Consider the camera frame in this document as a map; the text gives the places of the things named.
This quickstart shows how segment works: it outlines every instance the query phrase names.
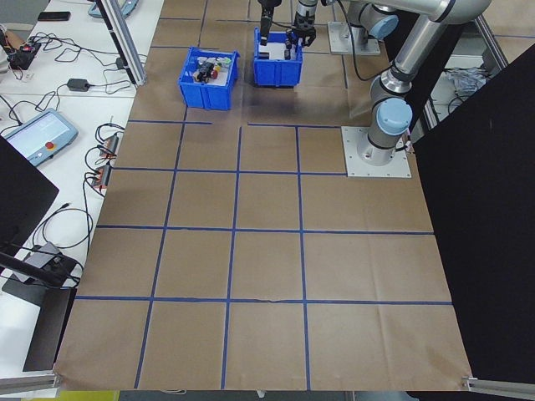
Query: black panel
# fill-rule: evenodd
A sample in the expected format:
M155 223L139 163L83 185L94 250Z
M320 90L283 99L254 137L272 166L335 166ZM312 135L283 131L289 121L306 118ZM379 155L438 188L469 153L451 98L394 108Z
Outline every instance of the black panel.
M514 398L469 392L409 392L420 401L513 401Z
M0 137L0 251L14 256L43 219L59 190Z
M52 370L75 295L75 289L46 291L24 364L24 372Z
M535 378L535 46L415 144L475 377Z

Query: blue plastic bin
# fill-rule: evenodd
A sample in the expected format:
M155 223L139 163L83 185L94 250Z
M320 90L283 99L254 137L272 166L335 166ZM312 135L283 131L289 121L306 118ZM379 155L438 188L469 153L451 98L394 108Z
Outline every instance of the blue plastic bin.
M225 86L195 82L193 73L198 69L198 57L228 57L231 59ZM236 51L233 53L220 53L190 47L186 62L182 67L181 76L176 82L182 92L184 102L189 107L229 110L232 107L232 88L234 88L234 83L237 79L238 57L240 55Z
M284 43L285 32L271 32L267 41L269 43ZM300 44L296 46L295 60L264 60L258 57L258 44L260 44L260 30L254 28L254 82L260 86L295 86L301 80L301 67L303 66L303 49Z

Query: small object in bin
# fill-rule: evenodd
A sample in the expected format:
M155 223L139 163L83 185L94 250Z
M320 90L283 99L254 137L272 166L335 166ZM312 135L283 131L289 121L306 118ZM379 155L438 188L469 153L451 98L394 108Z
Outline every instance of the small object in bin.
M286 48L289 48L288 47L288 42L290 42L290 45L292 45L292 44L297 45L298 44L298 37L293 34L292 29L287 29L286 30L286 41L285 41Z
M206 60L202 63L201 67L193 73L193 79L196 82L204 82L207 84L210 79L217 78L217 71L218 68L216 68L216 65Z

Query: black power supply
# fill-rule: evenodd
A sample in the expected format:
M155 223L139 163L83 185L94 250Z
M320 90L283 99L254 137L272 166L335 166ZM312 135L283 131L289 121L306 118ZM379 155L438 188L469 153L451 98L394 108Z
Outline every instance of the black power supply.
M27 70L39 48L41 48L41 43L33 43L28 40L28 43L8 55L9 66L12 69Z
M87 79L71 78L67 81L67 88L73 92L87 92L91 86Z

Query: metal bracket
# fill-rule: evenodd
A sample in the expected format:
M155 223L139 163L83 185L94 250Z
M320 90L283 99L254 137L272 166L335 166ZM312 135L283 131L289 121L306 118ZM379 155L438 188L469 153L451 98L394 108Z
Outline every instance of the metal bracket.
M327 23L329 32L329 44L331 54L352 54L351 37L342 39L340 32L345 28L345 23ZM380 56L379 41L377 39L368 39L367 43L357 44L355 54L359 56Z
M56 373L22 378L0 378L0 395L59 387L61 377Z
M394 153L388 165L369 165L357 152L359 139L368 134L368 127L342 127L342 141L344 143L345 167L348 177L381 177L381 178L411 178L409 161L404 150Z
M462 378L462 386L466 391L471 391L473 393L535 400L535 384Z

